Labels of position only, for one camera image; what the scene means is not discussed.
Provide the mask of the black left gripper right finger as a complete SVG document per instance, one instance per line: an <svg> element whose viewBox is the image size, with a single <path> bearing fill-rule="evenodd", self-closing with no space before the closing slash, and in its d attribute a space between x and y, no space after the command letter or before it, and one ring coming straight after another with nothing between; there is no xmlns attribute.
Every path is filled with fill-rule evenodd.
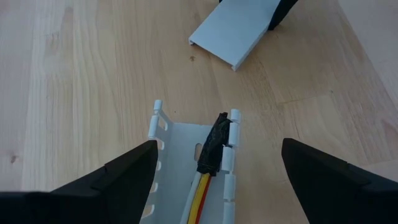
<svg viewBox="0 0 398 224"><path fill-rule="evenodd" d="M310 224L398 224L398 182L292 138L281 154Z"/></svg>

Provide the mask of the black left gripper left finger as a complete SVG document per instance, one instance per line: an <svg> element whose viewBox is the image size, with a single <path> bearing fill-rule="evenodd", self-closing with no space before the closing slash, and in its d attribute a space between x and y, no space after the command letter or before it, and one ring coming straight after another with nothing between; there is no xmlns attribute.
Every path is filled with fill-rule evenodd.
<svg viewBox="0 0 398 224"><path fill-rule="evenodd" d="M51 192L0 192L0 224L138 224L157 160L150 140Z"/></svg>

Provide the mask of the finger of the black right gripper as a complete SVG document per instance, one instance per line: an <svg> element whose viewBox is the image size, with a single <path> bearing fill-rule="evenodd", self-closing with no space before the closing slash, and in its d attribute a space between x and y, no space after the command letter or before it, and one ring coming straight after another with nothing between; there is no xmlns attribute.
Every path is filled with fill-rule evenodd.
<svg viewBox="0 0 398 224"><path fill-rule="evenodd" d="M298 0L280 0L271 18L268 30L274 30L282 22L297 1Z"/></svg>

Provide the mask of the white raceway cover strip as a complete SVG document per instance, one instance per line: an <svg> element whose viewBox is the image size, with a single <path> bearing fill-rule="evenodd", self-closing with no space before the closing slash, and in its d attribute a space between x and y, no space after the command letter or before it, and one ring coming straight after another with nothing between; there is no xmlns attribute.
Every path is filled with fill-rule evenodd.
<svg viewBox="0 0 398 224"><path fill-rule="evenodd" d="M267 32L280 0L222 0L189 37L237 70Z"/></svg>

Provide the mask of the white slotted cable raceway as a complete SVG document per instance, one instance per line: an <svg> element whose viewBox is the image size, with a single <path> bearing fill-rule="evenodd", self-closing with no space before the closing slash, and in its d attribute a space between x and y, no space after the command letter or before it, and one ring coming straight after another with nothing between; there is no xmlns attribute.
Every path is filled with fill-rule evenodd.
<svg viewBox="0 0 398 224"><path fill-rule="evenodd" d="M223 149L220 171L211 179L200 224L234 224L236 176L234 162L240 143L241 113L232 109L228 143ZM149 139L161 142L154 190L146 205L149 213L140 224L179 224L188 214L185 204L197 169L194 159L197 144L204 144L211 131L209 125L174 123L162 109L162 100L154 103Z"/></svg>

